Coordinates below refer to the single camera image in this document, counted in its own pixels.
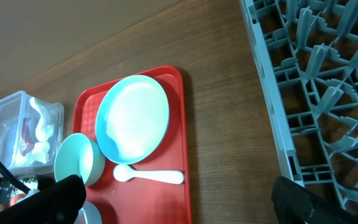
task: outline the plate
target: plate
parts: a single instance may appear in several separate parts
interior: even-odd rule
[[[168,122],[164,89],[153,78],[133,75],[116,83],[103,98],[96,115],[96,140],[109,160],[133,164],[160,144]]]

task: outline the light blue cup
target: light blue cup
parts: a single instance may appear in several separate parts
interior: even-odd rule
[[[60,145],[55,159],[55,180],[63,180],[69,175],[82,177],[86,186],[94,184],[102,175],[105,157],[96,142],[84,134],[68,136]]]
[[[117,164],[149,156],[169,122],[168,98],[153,78],[133,75],[116,83],[103,98],[96,117],[100,150]]]

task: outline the dish rack grid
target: dish rack grid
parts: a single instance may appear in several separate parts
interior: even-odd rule
[[[358,158],[350,153],[358,149],[358,135],[352,135],[358,131],[358,115],[338,115],[358,108],[358,0],[345,4],[338,0],[240,0],[240,4],[282,175],[304,187],[332,183],[340,206],[346,209],[349,200],[358,202],[358,181],[352,188],[338,183],[331,159],[341,154],[358,164]],[[281,28],[263,30],[261,20],[274,14]],[[328,38],[316,43],[323,35]],[[356,50],[338,49],[343,42],[356,44]],[[274,63],[271,57],[282,55],[269,52],[283,47],[288,55]],[[306,111],[286,113],[280,92],[292,86],[300,86],[298,94],[303,95]],[[343,103],[345,97],[350,100]],[[325,141],[319,126],[322,116],[346,124],[346,132],[333,142]],[[317,136],[326,162],[300,165],[293,138],[307,134]]]

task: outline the wooden table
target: wooden table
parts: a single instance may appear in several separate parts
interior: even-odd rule
[[[238,0],[184,0],[0,98],[25,90],[63,103],[67,135],[83,90],[165,64],[185,82],[193,223],[276,223],[280,169]]]

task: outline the clear plastic container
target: clear plastic container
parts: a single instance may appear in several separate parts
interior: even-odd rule
[[[47,174],[62,143],[63,105],[18,91],[0,100],[0,161],[14,174]]]

